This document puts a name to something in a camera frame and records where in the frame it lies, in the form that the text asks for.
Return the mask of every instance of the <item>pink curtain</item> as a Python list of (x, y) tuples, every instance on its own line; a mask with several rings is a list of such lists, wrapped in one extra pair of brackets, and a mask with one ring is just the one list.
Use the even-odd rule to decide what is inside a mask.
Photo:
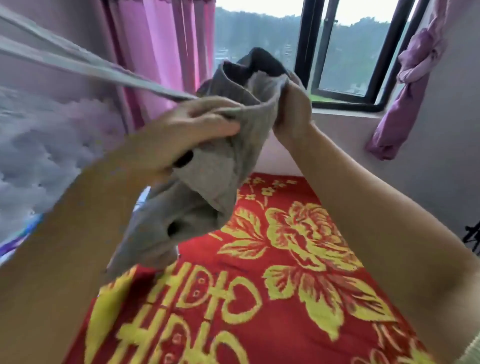
[(392, 160), (407, 140), (420, 111), (430, 72), (445, 50), (444, 32), (473, 0), (433, 0), (430, 24), (412, 37), (399, 56), (397, 80), (405, 84), (378, 125), (366, 150), (380, 160)]
[[(114, 62), (159, 84), (195, 93), (211, 77), (215, 0), (93, 0)], [(147, 91), (119, 87), (129, 131), (171, 108)]]

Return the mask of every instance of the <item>red bedspread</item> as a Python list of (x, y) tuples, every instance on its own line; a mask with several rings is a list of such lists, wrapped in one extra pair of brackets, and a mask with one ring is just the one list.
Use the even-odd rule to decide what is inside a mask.
[(255, 174), (238, 197), (159, 280), (103, 287), (65, 364), (432, 362), (304, 179)]

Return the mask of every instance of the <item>window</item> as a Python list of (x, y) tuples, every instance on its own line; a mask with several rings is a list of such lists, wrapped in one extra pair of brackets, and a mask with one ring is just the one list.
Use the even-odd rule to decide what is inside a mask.
[(215, 67), (262, 47), (318, 108), (380, 111), (428, 0), (216, 0)]

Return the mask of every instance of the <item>purple curtain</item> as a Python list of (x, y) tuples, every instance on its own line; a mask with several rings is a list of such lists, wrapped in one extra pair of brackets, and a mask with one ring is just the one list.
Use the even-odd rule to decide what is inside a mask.
[[(195, 93), (212, 75), (215, 0), (93, 0), (112, 59), (159, 84)], [(119, 87), (129, 131), (171, 108), (147, 91)]]
[(378, 125), (366, 149), (380, 160), (392, 160), (415, 124), (430, 71), (445, 50), (444, 31), (473, 0), (433, 0), (430, 24), (412, 37), (398, 56), (402, 91)]

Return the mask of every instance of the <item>black window frame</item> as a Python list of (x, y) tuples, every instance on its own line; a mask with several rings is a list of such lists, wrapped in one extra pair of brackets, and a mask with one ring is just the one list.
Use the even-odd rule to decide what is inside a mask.
[[(399, 53), (407, 48), (410, 39), (418, 30), (427, 10), (429, 1), (430, 0), (419, 0), (417, 3), (410, 24), (406, 30), (405, 37), (400, 45)], [(330, 36), (334, 24), (336, 23), (335, 14), (339, 2), (340, 0), (330, 0), (325, 13), (325, 19), (322, 19), (325, 0), (304, 0), (300, 21), (297, 56), (295, 59), (295, 73), (300, 78), (305, 88), (308, 87), (310, 77), (313, 77), (313, 85), (320, 84), (328, 52)], [(390, 73), (388, 73), (388, 70), (393, 58), (395, 57), (396, 59), (399, 54), (396, 50), (405, 31), (405, 26), (414, 4), (415, 0), (398, 1), (365, 96), (362, 97), (315, 88), (311, 90), (313, 95), (332, 98), (339, 100), (340, 102), (314, 101), (312, 102), (314, 108), (365, 112), (380, 112), (385, 109), (396, 85), (396, 75), (400, 71), (400, 63), (398, 60), (395, 61)], [(320, 35), (319, 32), (322, 21), (324, 22), (324, 27), (322, 34)], [(316, 64), (314, 65), (313, 60), (319, 35), (321, 36), (321, 39)], [(384, 91), (381, 95), (380, 101), (377, 103), (376, 101), (384, 83)]]

